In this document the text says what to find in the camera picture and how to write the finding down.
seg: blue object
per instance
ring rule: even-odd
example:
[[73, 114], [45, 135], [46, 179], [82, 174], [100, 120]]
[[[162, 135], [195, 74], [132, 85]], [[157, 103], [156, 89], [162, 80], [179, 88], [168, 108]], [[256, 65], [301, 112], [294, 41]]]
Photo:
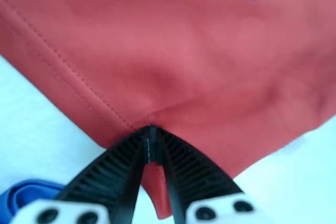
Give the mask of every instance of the blue object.
[[36, 199], [53, 199], [64, 188], [48, 181], [21, 181], [0, 195], [0, 224], [8, 224], [18, 210]]

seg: black hole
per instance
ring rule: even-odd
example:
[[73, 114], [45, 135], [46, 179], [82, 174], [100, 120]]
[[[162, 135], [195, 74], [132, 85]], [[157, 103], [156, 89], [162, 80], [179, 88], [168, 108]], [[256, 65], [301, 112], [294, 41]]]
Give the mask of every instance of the black hole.
[[97, 223], [98, 215], [94, 212], [86, 212], [82, 214], [78, 220], [77, 224], [95, 224]]
[[212, 220], [216, 218], [216, 214], [208, 207], [200, 207], [196, 211], [196, 218], [198, 220]]
[[39, 216], [37, 217], [37, 223], [38, 224], [52, 223], [56, 219], [57, 215], [58, 215], [57, 209], [49, 208], [39, 214]]
[[237, 212], [251, 212], [253, 211], [253, 207], [245, 202], [245, 201], [238, 201], [234, 204], [235, 210]]

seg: white plastic part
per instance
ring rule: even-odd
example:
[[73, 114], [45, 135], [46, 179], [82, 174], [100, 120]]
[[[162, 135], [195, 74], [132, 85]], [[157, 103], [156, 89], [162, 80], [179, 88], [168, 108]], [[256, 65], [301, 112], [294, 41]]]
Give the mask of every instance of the white plastic part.
[[94, 212], [98, 216], [96, 224], [110, 224], [108, 211], [102, 205], [45, 199], [35, 200], [23, 207], [10, 224], [38, 224], [39, 215], [47, 209], [58, 211], [57, 217], [50, 224], [77, 224], [78, 219], [88, 212]]
[[[246, 202], [253, 207], [250, 212], [239, 212], [234, 205]], [[200, 208], [211, 209], [216, 217], [212, 220], [199, 220], [196, 212]], [[244, 193], [204, 199], [190, 204], [186, 212], [186, 224], [274, 224], [274, 222]]]

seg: red cloth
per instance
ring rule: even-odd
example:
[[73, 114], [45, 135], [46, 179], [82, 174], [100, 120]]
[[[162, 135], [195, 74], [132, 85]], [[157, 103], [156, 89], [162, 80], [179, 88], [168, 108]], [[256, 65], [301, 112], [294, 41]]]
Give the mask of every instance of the red cloth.
[[[335, 114], [335, 17], [334, 0], [0, 0], [0, 54], [98, 144], [155, 124], [236, 176]], [[143, 186], [169, 215], [155, 164]]]

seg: stitched seam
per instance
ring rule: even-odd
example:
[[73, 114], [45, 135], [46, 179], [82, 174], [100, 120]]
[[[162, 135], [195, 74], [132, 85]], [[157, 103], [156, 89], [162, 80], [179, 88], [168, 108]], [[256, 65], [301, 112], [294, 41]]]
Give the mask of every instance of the stitched seam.
[[31, 51], [33, 51], [35, 54], [36, 54], [36, 56], [37, 56], [37, 58], [41, 61], [41, 62], [43, 62], [44, 64], [46, 64], [47, 65], [47, 67], [56, 75], [56, 77], [62, 82], [62, 83], [64, 83], [87, 107], [88, 107], [88, 109], [89, 110], [91, 110], [91, 111], [93, 111], [93, 112], [95, 112], [97, 115], [98, 115], [98, 117], [100, 118], [100, 120], [101, 121], [103, 121], [103, 122], [106, 122], [109, 126], [110, 126], [110, 128], [117, 134], [117, 131], [115, 130], [115, 128], [106, 120], [106, 119], [104, 119], [103, 117], [101, 117], [99, 114], [98, 114], [98, 112], [95, 110], [95, 109], [93, 109], [93, 107], [91, 107], [85, 100], [84, 100], [84, 98], [82, 98], [69, 84], [67, 84], [66, 83], [66, 81], [64, 81], [61, 77], [60, 77], [60, 75], [57, 73], [57, 71], [45, 60], [45, 59], [43, 59], [42, 57], [41, 57], [41, 54], [36, 50], [36, 49], [34, 49], [32, 46], [30, 46], [27, 42], [25, 42], [24, 41], [24, 38], [20, 35], [20, 34], [18, 34], [16, 31], [14, 31], [14, 29], [12, 29], [7, 23], [6, 23], [6, 21], [0, 16], [0, 21], [5, 25], [5, 27], [13, 34], [13, 35], [15, 35], [19, 40], [20, 40], [20, 42], [24, 45], [24, 46], [26, 46], [27, 48], [29, 48]]
[[32, 26], [31, 23], [29, 23], [24, 17], [23, 15], [15, 8], [13, 7], [7, 0], [2, 0], [3, 2], [5, 2], [5, 4], [7, 6], [9, 6], [21, 19], [22, 21], [43, 41], [43, 43], [53, 52], [56, 54], [56, 56], [65, 64], [65, 66], [70, 69], [76, 76], [77, 78], [79, 78], [79, 80], [91, 91], [91, 93], [93, 93], [103, 104], [105, 104], [127, 127], [129, 127], [130, 129], [134, 130], [134, 128], [128, 124], [121, 116], [120, 114], [110, 106], [110, 104], [108, 104], [103, 98], [101, 98], [93, 89], [92, 87], [90, 87], [83, 79], [82, 76], [80, 76], [67, 62], [66, 60], [61, 56], [61, 54], [54, 49], [49, 43], [48, 41]]

